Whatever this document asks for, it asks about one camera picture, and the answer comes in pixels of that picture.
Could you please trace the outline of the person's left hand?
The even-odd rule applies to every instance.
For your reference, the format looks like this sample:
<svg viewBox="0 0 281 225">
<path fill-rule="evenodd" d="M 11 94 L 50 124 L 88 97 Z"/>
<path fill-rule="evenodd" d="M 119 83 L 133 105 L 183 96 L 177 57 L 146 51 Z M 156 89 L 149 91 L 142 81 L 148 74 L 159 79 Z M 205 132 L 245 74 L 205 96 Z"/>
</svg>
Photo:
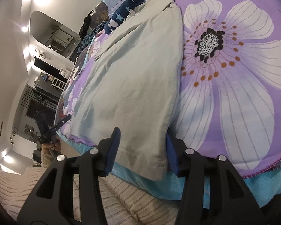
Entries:
<svg viewBox="0 0 281 225">
<path fill-rule="evenodd" d="M 41 144 L 41 152 L 44 154 L 50 154 L 50 151 L 61 151 L 61 142 L 60 139 L 57 139 L 55 143 L 44 143 Z"/>
</svg>

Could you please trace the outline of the beige knit sweater forearm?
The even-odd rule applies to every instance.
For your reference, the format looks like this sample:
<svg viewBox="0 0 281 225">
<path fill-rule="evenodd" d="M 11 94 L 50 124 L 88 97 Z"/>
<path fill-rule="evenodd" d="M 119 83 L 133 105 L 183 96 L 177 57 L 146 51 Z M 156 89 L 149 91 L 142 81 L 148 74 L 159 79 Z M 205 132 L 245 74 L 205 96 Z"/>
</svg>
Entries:
<svg viewBox="0 0 281 225">
<path fill-rule="evenodd" d="M 0 224 L 182 224 L 178 202 L 163 201 L 114 176 L 98 157 L 50 158 L 24 175 L 0 171 Z"/>
</svg>

